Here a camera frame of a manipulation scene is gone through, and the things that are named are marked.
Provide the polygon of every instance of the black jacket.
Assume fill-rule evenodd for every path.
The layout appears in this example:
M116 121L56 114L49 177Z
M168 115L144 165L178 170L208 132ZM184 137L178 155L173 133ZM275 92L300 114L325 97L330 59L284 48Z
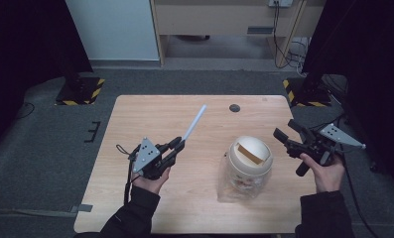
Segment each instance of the black jacket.
M99 238L150 237L151 219L160 196L132 186L131 201L122 206L101 229ZM351 219L339 191L301 197L302 224L297 238L352 238Z

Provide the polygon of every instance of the wall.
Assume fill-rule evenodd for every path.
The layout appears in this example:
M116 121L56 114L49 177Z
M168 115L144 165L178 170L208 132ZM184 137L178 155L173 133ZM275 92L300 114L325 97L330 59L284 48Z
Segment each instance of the wall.
M159 60L150 1L66 0L88 58Z

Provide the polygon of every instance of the carpeted floor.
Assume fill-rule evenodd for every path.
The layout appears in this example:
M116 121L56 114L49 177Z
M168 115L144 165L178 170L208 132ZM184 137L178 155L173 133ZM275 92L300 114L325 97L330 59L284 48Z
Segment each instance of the carpeted floor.
M98 69L106 79L93 105L56 106L64 80L56 78L31 88L25 106L0 143L0 238L75 235L73 205L79 205L116 97L122 94L286 95L282 81L295 72L114 70ZM331 107L293 107L294 118L311 127L343 111ZM93 122L100 128L89 140ZM341 129L355 137L344 123ZM369 170L362 152L346 155L361 211L379 237L394 237L394 182ZM347 184L341 190L357 237L372 237L362 224ZM4 209L42 211L42 215L2 214ZM283 234L282 237L293 237Z

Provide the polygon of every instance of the baseboard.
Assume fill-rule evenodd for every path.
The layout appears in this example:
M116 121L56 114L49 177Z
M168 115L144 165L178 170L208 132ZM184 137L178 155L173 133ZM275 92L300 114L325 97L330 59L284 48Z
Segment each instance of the baseboard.
M160 68L159 60L90 59L93 68Z

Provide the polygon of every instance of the power strip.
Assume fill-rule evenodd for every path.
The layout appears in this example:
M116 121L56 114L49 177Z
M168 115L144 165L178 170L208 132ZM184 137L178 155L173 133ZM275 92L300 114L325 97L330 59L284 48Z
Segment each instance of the power strip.
M293 4L293 0L269 0L269 7L277 7L279 5L281 8L289 8Z

